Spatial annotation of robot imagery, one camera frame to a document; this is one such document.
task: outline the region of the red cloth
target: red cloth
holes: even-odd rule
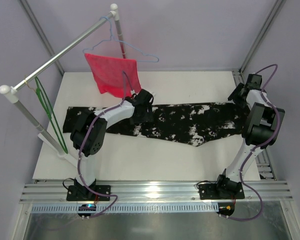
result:
[[[122,71],[125,71],[132,89],[135,93],[141,90],[138,73],[137,61],[134,59],[123,59],[109,56],[98,56],[90,53],[84,54],[88,62],[93,78],[101,94],[106,92],[117,98],[124,97],[124,79]],[[126,96],[131,97],[131,87],[125,78]]]

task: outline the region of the clothes hanger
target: clothes hanger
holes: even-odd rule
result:
[[[144,53],[142,50],[140,50],[139,48],[136,48],[135,46],[132,46],[130,43],[127,43],[126,41],[121,41],[121,40],[116,39],[115,36],[114,36],[114,33],[112,31],[112,23],[111,23],[110,19],[106,16],[102,16],[102,17],[100,17],[100,19],[106,19],[110,23],[110,38],[102,40],[98,44],[94,45],[92,48],[83,49],[82,52],[84,54],[86,53],[87,50],[93,51],[95,47],[97,47],[98,45],[100,45],[103,42],[110,42],[110,41],[114,40],[115,42],[124,43],[124,44],[128,45],[129,47],[131,47],[131,48],[137,50],[138,52],[140,52],[145,57],[151,56],[151,57],[156,58],[156,60],[137,60],[137,62],[139,62],[139,63],[157,63],[157,62],[159,62],[159,58],[156,55]]]

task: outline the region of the white platform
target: white platform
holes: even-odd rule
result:
[[[139,72],[141,86],[155,92],[153,104],[226,102],[235,89],[230,71]],[[100,94],[90,72],[66,72],[54,105],[60,127],[68,107],[109,107],[120,102],[110,94]],[[54,135],[51,125],[48,131]],[[77,158],[70,133],[64,138],[69,152]],[[242,138],[234,135],[202,146],[165,140],[106,133],[103,147],[95,156],[95,177],[114,181],[215,181],[236,156]],[[42,145],[33,179],[74,178],[76,168],[60,160]],[[260,180],[254,161],[245,177]]]

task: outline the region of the metal corner post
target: metal corner post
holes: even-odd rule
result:
[[[21,7],[23,8],[25,14],[27,15],[29,21],[31,22],[32,26],[34,27],[36,33],[38,34],[42,44],[44,45],[46,51],[52,57],[55,55],[55,51],[53,50],[50,42],[48,41],[43,29],[41,28],[34,12],[32,11],[29,3],[27,0],[18,0]],[[60,74],[63,76],[65,74],[65,70],[63,69],[62,65],[60,64],[59,60],[55,61],[55,65],[58,68]]]
[[[278,16],[280,10],[282,9],[282,7],[284,6],[286,0],[276,0],[270,13],[268,14],[268,16],[266,17],[256,39],[254,40],[248,54],[246,55],[241,68],[240,68],[240,73],[244,73],[247,66],[249,65],[251,59],[254,57],[254,55],[256,54],[258,48],[260,47],[262,41],[264,40],[265,36],[267,35],[270,27],[272,26],[272,24],[274,23],[276,17]]]

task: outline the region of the gray wall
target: gray wall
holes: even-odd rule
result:
[[[113,2],[119,6],[124,39],[158,63],[144,70],[239,68],[275,0],[28,0],[57,51],[85,31]],[[61,59],[66,72],[90,68],[82,49],[109,38],[106,24]],[[120,57],[118,43],[102,43],[94,54]],[[141,54],[127,47],[128,57]]]
[[[271,152],[276,174],[288,181],[300,207],[300,0],[286,1],[245,75],[272,63],[279,68],[268,96],[286,113]],[[271,71],[264,73],[264,80]]]
[[[48,59],[18,1],[0,0],[0,85],[16,85]],[[40,79],[54,101],[61,75],[51,66]],[[31,90],[23,88],[19,98],[35,117],[48,123]],[[0,95],[0,240],[8,239],[23,186],[31,180],[42,144],[36,135],[27,119]]]

